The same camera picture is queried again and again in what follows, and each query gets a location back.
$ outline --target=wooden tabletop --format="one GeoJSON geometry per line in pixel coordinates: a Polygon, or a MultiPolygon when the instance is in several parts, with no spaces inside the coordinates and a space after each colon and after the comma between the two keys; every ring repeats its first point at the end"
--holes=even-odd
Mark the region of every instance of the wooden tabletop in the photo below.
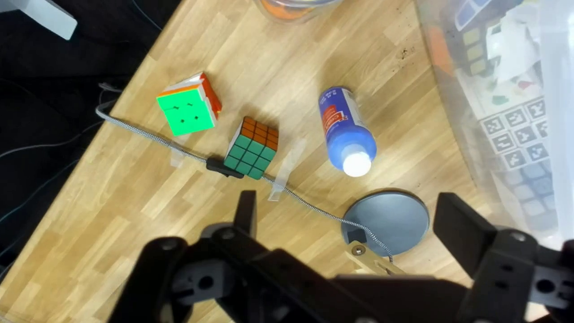
{"type": "MultiPolygon", "coordinates": [[[[288,144],[309,140],[291,185],[336,216],[390,187],[421,196],[433,216],[446,191],[489,214],[444,112],[413,0],[349,0],[299,26],[272,22],[254,0],[184,0],[114,115],[169,137],[155,97],[202,70],[225,110],[216,130],[186,142],[189,149],[225,155],[241,119],[252,115],[279,124],[288,144]],[[327,160],[318,97],[336,85],[354,90],[379,144],[361,180],[327,160]]],[[[245,189],[259,192],[263,244],[291,252],[325,277],[360,270],[345,257],[336,221],[290,196],[268,201],[266,182],[171,160],[169,149],[107,124],[3,284],[0,318],[107,322],[146,243],[162,235],[198,241],[207,225],[234,218],[245,189]]],[[[408,273],[469,284],[431,232],[395,262],[408,273]]],[[[214,304],[196,307],[195,322],[221,320],[214,304]]]]}

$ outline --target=white container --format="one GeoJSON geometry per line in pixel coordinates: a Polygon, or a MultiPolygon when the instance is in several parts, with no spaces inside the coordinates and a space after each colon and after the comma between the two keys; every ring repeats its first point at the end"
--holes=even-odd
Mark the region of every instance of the white container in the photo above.
{"type": "Polygon", "coordinates": [[[574,2],[419,0],[446,110],[498,225],[574,239],[574,2]]]}

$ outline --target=can label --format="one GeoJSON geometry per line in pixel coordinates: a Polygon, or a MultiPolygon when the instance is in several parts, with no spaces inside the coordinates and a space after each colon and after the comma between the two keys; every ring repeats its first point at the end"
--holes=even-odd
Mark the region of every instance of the can label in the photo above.
{"type": "Polygon", "coordinates": [[[358,103],[351,90],[336,87],[320,97],[324,131],[329,137],[340,128],[363,126],[360,121],[358,103]]]}

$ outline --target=blue spray can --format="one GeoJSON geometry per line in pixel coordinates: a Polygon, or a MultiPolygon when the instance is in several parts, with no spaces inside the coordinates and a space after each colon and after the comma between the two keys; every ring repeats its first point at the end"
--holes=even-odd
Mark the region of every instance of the blue spray can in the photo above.
{"type": "Polygon", "coordinates": [[[377,142],[361,124],[352,92],[329,88],[320,97],[320,112],[331,164],[352,178],[369,174],[377,156],[377,142]]]}

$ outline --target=white cap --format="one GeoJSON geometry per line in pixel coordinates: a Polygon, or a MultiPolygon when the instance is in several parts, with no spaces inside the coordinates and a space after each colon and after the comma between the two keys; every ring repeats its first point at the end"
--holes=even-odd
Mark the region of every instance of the white cap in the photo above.
{"type": "Polygon", "coordinates": [[[372,171],[372,156],[363,146],[349,146],[343,151],[343,173],[352,178],[361,178],[372,171]]]}

